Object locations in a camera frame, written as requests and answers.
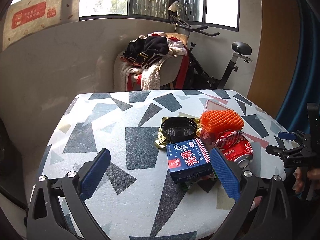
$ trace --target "gold foil wrapper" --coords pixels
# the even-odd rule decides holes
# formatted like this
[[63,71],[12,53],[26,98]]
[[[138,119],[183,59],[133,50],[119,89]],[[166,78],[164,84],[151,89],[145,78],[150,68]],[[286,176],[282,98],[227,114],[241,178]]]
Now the gold foil wrapper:
[[[167,120],[169,117],[163,117],[161,120],[161,123],[165,120]],[[193,120],[196,124],[197,124],[197,131],[196,131],[196,136],[200,136],[201,133],[201,126],[200,126],[200,119],[199,118],[190,118],[191,120]],[[162,129],[161,129],[161,125],[159,127],[159,131],[158,131],[158,138],[155,141],[155,145],[158,149],[161,148],[165,148],[167,146],[167,144],[169,144],[170,141],[167,140],[163,134],[162,134]]]

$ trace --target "red cloth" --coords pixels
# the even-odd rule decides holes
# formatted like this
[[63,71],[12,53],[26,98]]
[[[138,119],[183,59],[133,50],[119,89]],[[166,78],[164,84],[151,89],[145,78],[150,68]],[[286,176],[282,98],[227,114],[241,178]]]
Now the red cloth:
[[141,76],[142,76],[142,74],[138,75],[137,85],[141,85]]
[[[131,76],[136,75],[136,74],[129,74],[128,75],[128,83],[127,83],[127,91],[133,91],[133,86],[132,86],[132,81],[131,81]],[[138,74],[138,79],[137,79],[137,85],[141,85],[141,74]]]
[[[170,38],[170,40],[172,41],[180,41],[177,38]],[[189,66],[189,55],[188,55],[188,49],[186,46],[184,46],[184,48],[187,50],[187,55],[183,55],[182,57],[182,62],[181,62],[181,66],[180,66],[180,70],[179,73],[177,75],[177,79],[176,79],[176,85],[175,85],[175,89],[182,89],[183,88],[183,84],[184,81],[186,79],[186,75],[187,75],[187,71],[188,71],[188,66]]]
[[132,76],[132,74],[128,75],[127,91],[132,91],[133,90],[131,76]]

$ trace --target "human hand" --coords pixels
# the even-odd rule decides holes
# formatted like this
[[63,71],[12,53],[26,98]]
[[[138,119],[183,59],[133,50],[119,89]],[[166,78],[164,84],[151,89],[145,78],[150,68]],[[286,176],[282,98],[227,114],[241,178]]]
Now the human hand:
[[[304,182],[302,181],[302,171],[301,168],[297,168],[294,173],[294,177],[296,178],[296,182],[294,183],[292,189],[295,193],[300,193],[303,190]],[[310,180],[316,180],[315,189],[320,189],[320,168],[311,169],[307,173],[307,177]]]

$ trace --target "red sign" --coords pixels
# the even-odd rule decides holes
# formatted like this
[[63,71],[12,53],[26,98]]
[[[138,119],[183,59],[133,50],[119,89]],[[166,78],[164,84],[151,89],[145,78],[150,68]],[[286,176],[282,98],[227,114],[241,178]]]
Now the red sign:
[[15,29],[25,23],[42,17],[45,14],[45,7],[46,2],[41,2],[16,12],[12,17],[11,28]]
[[181,166],[180,159],[169,160],[169,169],[178,168]]
[[196,163],[200,163],[199,161],[197,161],[197,158],[195,156],[192,156],[191,158],[188,158],[187,160],[185,160],[186,165],[188,165],[188,167],[195,165]]
[[57,13],[57,11],[54,7],[52,9],[49,7],[48,12],[47,12],[47,18],[54,17],[56,15],[56,13]]

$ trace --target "patterned tablecloth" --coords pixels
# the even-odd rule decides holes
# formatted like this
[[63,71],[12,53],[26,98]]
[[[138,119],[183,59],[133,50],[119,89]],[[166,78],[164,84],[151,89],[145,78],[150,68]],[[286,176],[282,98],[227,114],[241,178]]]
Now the patterned tablecloth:
[[[291,149],[277,137],[286,131],[255,104],[231,90],[152,90],[78,95],[45,150],[39,175],[49,179],[78,171],[102,148],[111,163],[93,197],[85,204],[112,240],[195,240],[214,233],[233,205],[219,182],[195,184],[188,192],[168,173],[167,155],[154,146],[164,116],[200,117],[206,100],[234,109],[245,121],[251,142],[251,170],[285,179],[279,157],[268,144]],[[74,233],[82,236],[64,198],[60,203]]]

